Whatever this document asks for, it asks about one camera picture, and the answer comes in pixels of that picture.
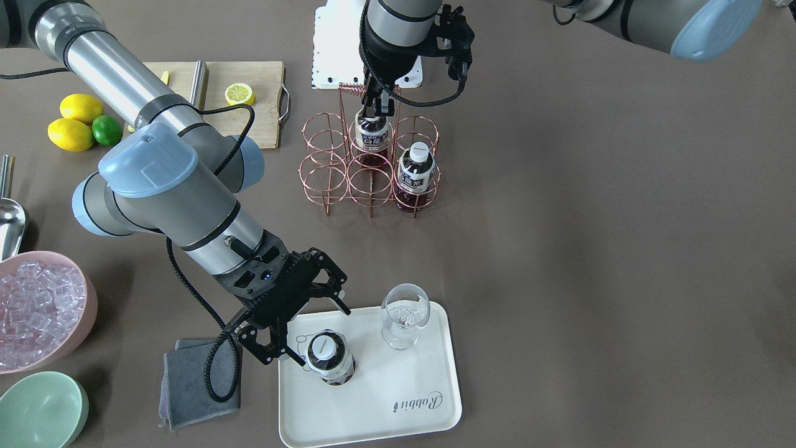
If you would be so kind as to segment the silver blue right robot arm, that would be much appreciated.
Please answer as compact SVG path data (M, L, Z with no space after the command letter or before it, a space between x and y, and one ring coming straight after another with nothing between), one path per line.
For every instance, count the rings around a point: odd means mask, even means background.
M262 177L258 149L222 136L105 28L83 1L3 1L2 48L39 49L82 79L136 130L100 159L72 210L97 235L161 233L243 308L226 326L262 363L289 347L288 324L314 297L344 313L347 277L311 248L290 252L241 206L236 193Z

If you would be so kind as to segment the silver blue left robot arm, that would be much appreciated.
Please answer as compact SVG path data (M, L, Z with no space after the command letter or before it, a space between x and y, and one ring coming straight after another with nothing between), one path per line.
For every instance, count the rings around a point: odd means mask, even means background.
M584 22L626 42L680 60L705 62L724 53L747 31L761 1L554 1ZM463 8L441 1L367 1L358 26L364 65L362 107L368 118L390 117L395 103L444 105L463 92L473 63L475 34ZM455 93L416 102L395 93L396 82L418 57L443 58Z

